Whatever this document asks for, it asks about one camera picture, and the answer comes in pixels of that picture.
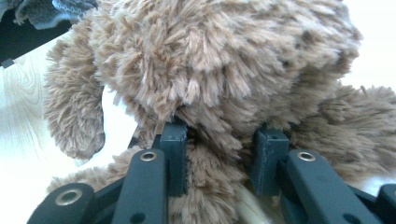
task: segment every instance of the light wooden surface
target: light wooden surface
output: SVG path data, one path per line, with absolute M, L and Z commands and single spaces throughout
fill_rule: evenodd
M 395 4 L 387 0 L 346 3 L 365 40 L 361 56 L 343 82 L 355 87 L 375 84 L 396 90 L 396 15 L 390 13 L 396 9 Z M 77 166 L 54 145 L 43 119 L 43 74 L 49 64 L 47 51 L 54 43 L 29 52 L 7 69 L 0 68 L 0 223 L 26 223 L 44 199 L 50 178 L 69 173 Z M 249 201 L 258 203 L 250 196 L 239 204 L 239 209 L 246 211 L 244 220 L 264 223 L 260 217 L 263 214 L 249 208 L 253 204 Z
M 0 223 L 25 223 L 53 175 L 76 163 L 55 146 L 43 119 L 46 54 L 55 40 L 0 68 Z

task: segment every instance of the stuffed animal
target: stuffed animal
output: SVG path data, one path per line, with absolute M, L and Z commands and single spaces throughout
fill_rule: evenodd
M 125 175 L 174 117 L 189 127 L 188 192 L 171 223 L 233 223 L 254 132 L 282 130 L 346 181 L 396 167 L 396 95 L 343 86 L 361 34 L 338 0 L 101 0 L 49 54 L 46 118 L 60 149 L 88 159 L 104 142 L 101 96 L 117 92 L 138 139 L 108 168 L 55 179 L 95 190 Z

